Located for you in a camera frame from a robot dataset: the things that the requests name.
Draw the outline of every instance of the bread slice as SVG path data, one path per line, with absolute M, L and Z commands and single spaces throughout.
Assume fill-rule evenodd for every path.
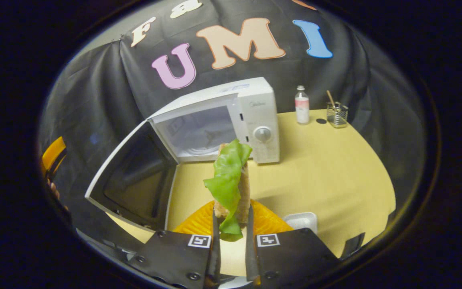
M 221 143 L 219 147 L 220 151 L 227 145 L 227 143 Z M 238 190 L 240 192 L 240 201 L 235 212 L 235 218 L 238 223 L 246 224 L 249 218 L 249 206 L 251 205 L 251 185 L 249 184 L 249 167 L 247 163 L 242 167 L 242 175 L 240 175 L 240 182 L 238 183 Z M 224 208 L 217 200 L 213 207 L 215 210 L 215 216 L 217 218 L 225 218 L 229 214 L 229 210 Z

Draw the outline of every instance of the green lettuce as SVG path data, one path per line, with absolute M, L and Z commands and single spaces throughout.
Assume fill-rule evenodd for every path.
M 242 230 L 235 218 L 235 212 L 240 201 L 238 183 L 242 174 L 242 167 L 249 159 L 253 149 L 242 144 L 238 139 L 233 140 L 221 151 L 213 163 L 215 172 L 212 179 L 205 179 L 204 185 L 224 208 L 229 210 L 226 219 L 220 224 L 220 238 L 224 241 L 237 241 L 242 238 Z

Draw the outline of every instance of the microwave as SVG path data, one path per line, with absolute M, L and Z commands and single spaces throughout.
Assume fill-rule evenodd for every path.
M 206 88 L 160 108 L 131 131 L 96 172 L 85 198 L 131 225 L 166 229 L 178 164 L 214 161 L 239 139 L 256 163 L 279 162 L 272 87 L 263 77 Z

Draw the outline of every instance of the wire mesh cup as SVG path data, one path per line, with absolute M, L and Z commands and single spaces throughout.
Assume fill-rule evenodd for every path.
M 327 105 L 328 122 L 335 128 L 344 128 L 347 126 L 349 108 L 338 101 L 334 102 L 335 110 L 332 109 L 332 104 L 330 102 L 328 102 Z

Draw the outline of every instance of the plastic bottle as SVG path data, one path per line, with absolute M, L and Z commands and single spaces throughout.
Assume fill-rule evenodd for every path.
M 304 86 L 297 86 L 297 94 L 295 95 L 295 113 L 297 114 L 297 122 L 307 124 L 310 122 L 310 98 L 304 92 Z

